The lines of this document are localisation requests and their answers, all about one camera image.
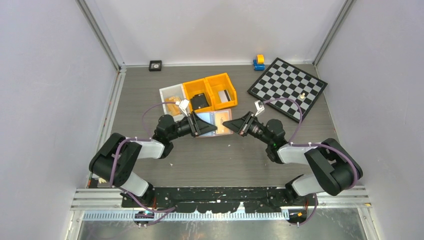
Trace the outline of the tan leather card holder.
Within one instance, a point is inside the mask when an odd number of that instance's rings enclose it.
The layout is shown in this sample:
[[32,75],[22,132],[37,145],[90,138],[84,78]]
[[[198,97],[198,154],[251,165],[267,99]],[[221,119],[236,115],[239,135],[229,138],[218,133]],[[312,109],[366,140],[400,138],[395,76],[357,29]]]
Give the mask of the tan leather card holder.
[[232,120],[231,109],[200,112],[197,114],[203,121],[215,125],[217,130],[200,135],[200,138],[231,135],[234,132],[223,125],[223,122]]

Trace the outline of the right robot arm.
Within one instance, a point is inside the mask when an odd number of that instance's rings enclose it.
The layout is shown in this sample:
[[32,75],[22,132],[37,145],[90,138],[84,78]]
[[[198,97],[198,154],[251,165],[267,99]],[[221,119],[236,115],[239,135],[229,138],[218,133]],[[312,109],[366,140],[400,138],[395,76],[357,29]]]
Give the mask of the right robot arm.
[[337,196],[354,187],[363,176],[362,168],[334,138],[295,144],[285,139],[286,132],[280,120],[261,123],[252,112],[222,124],[242,137],[251,135],[265,143],[265,152],[273,163],[310,167],[311,174],[300,175],[285,185],[285,198],[291,205],[299,205],[306,195],[314,193]]

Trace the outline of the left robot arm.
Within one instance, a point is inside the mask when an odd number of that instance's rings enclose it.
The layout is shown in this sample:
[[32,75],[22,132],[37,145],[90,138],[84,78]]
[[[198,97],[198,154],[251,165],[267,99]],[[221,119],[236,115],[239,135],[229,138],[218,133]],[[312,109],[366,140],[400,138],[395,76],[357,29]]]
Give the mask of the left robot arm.
[[172,151],[173,140],[190,135],[194,138],[214,132],[214,124],[192,112],[175,121],[169,114],[158,119],[152,138],[141,140],[113,133],[89,163],[89,171],[112,186],[130,192],[141,207],[153,202],[153,185],[138,176],[133,168],[138,159],[164,159]]

